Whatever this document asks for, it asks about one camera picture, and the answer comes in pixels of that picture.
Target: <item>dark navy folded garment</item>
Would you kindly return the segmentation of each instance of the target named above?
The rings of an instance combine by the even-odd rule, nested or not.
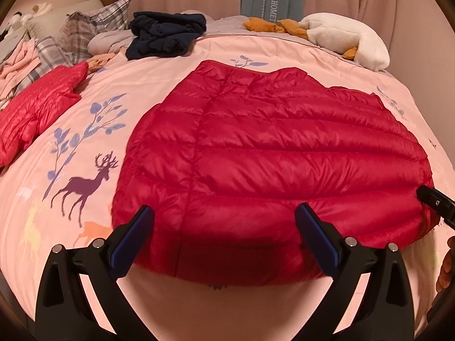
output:
[[[184,55],[191,42],[206,31],[202,14],[134,13],[131,31],[137,36],[127,50],[127,58],[149,56],[174,58]]]

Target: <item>orange deer print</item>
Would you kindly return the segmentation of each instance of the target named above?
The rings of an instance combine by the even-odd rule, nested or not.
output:
[[[104,227],[104,225],[95,222],[85,222],[82,228],[82,232],[76,238],[76,241],[74,241],[73,247],[76,247],[76,243],[81,239],[83,239],[83,245],[87,246],[96,238],[108,238],[113,231],[112,227]]]

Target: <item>purple deer silhouette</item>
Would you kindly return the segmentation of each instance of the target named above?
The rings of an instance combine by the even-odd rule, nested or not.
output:
[[[80,202],[79,206],[79,227],[82,227],[82,223],[80,222],[80,214],[82,213],[82,210],[84,208],[84,205],[88,199],[89,196],[91,196],[101,185],[101,182],[103,181],[103,178],[108,181],[109,180],[109,169],[114,169],[117,167],[117,161],[112,159],[112,153],[107,154],[101,162],[101,165],[98,164],[98,159],[100,158],[101,154],[99,154],[95,158],[95,165],[98,168],[98,175],[95,177],[94,180],[88,180],[85,178],[81,177],[72,177],[68,181],[68,184],[62,188],[60,191],[58,191],[54,197],[51,200],[51,208],[52,208],[52,203],[54,199],[56,198],[57,195],[59,195],[62,192],[66,192],[63,195],[63,198],[61,200],[61,213],[63,216],[65,216],[65,211],[63,210],[63,204],[65,203],[65,199],[69,194],[75,193],[80,195],[80,198],[73,204],[70,210],[70,214],[68,215],[68,220],[71,220],[71,213],[73,212],[74,207],[78,202]]]

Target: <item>blue gripper pad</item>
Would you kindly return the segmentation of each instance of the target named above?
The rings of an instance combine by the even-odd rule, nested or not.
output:
[[[109,257],[109,267],[112,278],[122,278],[127,275],[134,259],[153,230],[155,214],[148,206],[143,206],[131,222],[129,229],[123,235],[117,247]]]
[[[297,207],[295,221],[301,237],[305,240],[322,272],[333,279],[338,277],[342,251],[338,243],[332,242],[328,236],[330,233],[324,231],[323,225],[328,226],[328,223],[322,222],[307,203],[302,203]]]

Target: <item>quilted red fabric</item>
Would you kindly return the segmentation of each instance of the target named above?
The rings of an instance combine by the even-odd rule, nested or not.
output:
[[[344,236],[401,248],[437,223],[417,200],[427,155],[378,96],[325,88],[297,68],[202,62],[137,124],[113,199],[114,227],[156,213],[138,257],[206,284],[319,275],[294,211],[308,201]]]
[[[59,66],[37,79],[0,112],[0,168],[80,100],[73,89],[88,74],[87,62]]]

